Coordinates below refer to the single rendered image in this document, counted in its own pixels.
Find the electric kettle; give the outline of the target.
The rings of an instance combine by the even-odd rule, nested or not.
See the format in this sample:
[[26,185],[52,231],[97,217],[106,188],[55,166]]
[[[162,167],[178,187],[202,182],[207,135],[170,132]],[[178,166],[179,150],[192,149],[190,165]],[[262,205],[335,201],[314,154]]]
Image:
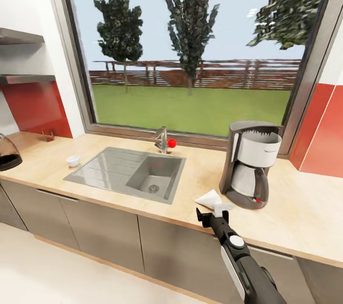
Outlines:
[[5,135],[0,137],[0,171],[12,169],[23,162],[15,145]]

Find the coffee cup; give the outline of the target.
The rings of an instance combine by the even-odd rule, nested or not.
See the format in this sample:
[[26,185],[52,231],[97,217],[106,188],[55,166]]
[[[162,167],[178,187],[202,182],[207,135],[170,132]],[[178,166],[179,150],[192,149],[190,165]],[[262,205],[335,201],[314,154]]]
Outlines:
[[77,167],[79,165],[79,162],[80,162],[80,157],[79,156],[71,156],[71,157],[66,159],[66,162],[71,167]]

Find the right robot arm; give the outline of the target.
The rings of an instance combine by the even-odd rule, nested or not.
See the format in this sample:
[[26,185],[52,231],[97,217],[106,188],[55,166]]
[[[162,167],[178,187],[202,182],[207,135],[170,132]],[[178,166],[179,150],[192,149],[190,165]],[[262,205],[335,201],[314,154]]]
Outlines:
[[212,205],[212,209],[212,213],[201,213],[196,208],[198,221],[204,228],[211,227],[218,237],[223,260],[244,304],[287,304],[270,272],[257,264],[248,244],[229,227],[228,210],[234,209],[234,203]]

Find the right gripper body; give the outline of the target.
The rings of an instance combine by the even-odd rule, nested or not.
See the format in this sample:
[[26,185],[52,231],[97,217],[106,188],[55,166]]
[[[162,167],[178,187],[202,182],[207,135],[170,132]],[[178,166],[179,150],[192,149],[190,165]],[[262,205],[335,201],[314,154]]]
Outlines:
[[204,228],[211,227],[216,233],[216,230],[222,224],[229,225],[228,211],[222,211],[222,217],[216,218],[212,213],[202,213],[202,225]]

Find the paper coffee filter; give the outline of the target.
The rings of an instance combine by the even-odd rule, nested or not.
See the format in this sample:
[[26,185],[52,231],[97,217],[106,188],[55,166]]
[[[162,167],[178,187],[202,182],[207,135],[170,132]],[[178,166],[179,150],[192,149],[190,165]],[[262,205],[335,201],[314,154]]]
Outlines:
[[208,206],[212,208],[212,205],[216,204],[222,204],[222,200],[220,196],[216,193],[216,191],[213,189],[209,193],[203,195],[202,197],[195,200],[196,203]]

